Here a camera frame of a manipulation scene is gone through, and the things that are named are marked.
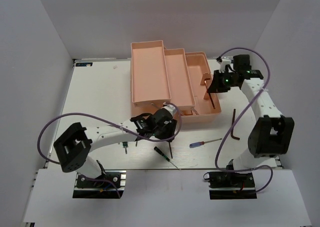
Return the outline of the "long thin hex key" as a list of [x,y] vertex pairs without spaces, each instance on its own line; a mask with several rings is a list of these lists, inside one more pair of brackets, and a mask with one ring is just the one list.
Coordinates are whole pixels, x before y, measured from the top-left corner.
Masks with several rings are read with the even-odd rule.
[[172,146],[170,141],[168,142],[168,146],[169,146],[170,158],[173,159],[173,152],[172,152]]

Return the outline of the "small dark hex key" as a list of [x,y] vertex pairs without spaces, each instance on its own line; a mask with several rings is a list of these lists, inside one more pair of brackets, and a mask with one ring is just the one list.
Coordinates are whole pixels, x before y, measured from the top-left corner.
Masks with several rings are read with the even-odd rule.
[[203,81],[204,81],[204,85],[205,85],[205,88],[207,90],[206,92],[207,92],[208,97],[210,99],[211,105],[212,105],[213,109],[216,109],[214,101],[213,101],[213,98],[211,96],[211,93],[209,93],[209,87],[208,87],[208,84],[207,84],[207,81],[209,81],[209,80],[210,80],[209,78],[205,78]]

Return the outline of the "black green precision screwdriver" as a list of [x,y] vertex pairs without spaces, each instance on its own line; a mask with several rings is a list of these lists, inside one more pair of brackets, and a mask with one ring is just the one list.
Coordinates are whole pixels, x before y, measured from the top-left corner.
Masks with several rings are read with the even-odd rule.
[[170,163],[171,165],[173,165],[176,169],[178,169],[178,167],[169,159],[169,157],[162,151],[160,150],[157,146],[155,146],[153,148],[160,156],[162,156],[168,163]]

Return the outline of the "blue handled screwdriver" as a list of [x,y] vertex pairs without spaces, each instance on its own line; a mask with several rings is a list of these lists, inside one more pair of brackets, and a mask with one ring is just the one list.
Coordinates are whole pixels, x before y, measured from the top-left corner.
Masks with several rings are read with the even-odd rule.
[[198,141],[198,142],[194,142],[194,143],[191,143],[189,145],[189,148],[197,148],[197,147],[200,147],[200,146],[203,146],[205,144],[209,144],[209,143],[212,143],[212,142],[217,142],[217,141],[221,141],[222,138],[217,138],[217,139],[213,139],[213,140],[207,140],[207,141]]

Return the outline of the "thick dark hex key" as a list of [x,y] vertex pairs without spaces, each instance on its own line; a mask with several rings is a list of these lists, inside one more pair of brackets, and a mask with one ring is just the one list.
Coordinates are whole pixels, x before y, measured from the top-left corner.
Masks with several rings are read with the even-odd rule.
[[232,126],[232,129],[230,131],[230,137],[236,141],[239,141],[240,138],[238,136],[235,136],[234,135],[234,123],[235,123],[235,120],[236,120],[236,109],[234,108],[233,109],[233,113],[232,113],[232,122],[231,122],[231,126]]

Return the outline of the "pink plastic toolbox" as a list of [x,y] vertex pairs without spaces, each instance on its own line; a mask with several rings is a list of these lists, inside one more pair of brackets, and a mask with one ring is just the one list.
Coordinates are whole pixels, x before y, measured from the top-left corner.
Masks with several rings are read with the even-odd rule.
[[203,51],[167,49],[162,40],[133,42],[130,61],[131,116],[155,113],[164,102],[175,104],[184,124],[212,122],[221,112],[218,96],[209,87],[212,74]]

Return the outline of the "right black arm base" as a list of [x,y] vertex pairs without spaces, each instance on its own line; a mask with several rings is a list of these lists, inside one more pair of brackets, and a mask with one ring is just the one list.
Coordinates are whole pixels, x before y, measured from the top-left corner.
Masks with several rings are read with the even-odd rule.
[[203,180],[209,184],[211,200],[257,199],[252,173],[206,172]]

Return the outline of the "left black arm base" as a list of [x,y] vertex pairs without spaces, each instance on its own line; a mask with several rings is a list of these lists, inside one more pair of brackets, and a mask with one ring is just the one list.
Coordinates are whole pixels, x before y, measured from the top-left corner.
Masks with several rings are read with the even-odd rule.
[[74,199],[120,199],[126,185],[126,170],[105,170],[103,177],[107,182],[88,180],[81,175],[76,176]]

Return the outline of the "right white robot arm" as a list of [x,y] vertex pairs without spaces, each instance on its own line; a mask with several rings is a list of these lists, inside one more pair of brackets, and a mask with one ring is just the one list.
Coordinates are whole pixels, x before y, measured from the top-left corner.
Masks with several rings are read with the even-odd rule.
[[247,149],[229,162],[226,182],[236,187],[244,180],[242,172],[251,172],[268,159],[288,152],[295,122],[284,116],[272,101],[267,81],[260,70],[252,69],[247,54],[232,59],[218,57],[220,68],[215,70],[207,92],[226,93],[238,87],[246,96],[256,123],[248,136]]

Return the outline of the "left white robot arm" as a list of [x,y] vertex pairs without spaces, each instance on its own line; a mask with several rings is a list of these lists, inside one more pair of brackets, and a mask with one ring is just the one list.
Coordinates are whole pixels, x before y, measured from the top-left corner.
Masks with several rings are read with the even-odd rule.
[[154,114],[143,113],[120,124],[108,122],[84,127],[75,122],[53,144],[61,169],[64,173],[77,172],[99,187],[105,183],[106,174],[100,162],[93,160],[89,153],[117,143],[169,141],[175,134],[175,114],[175,110],[165,106]]

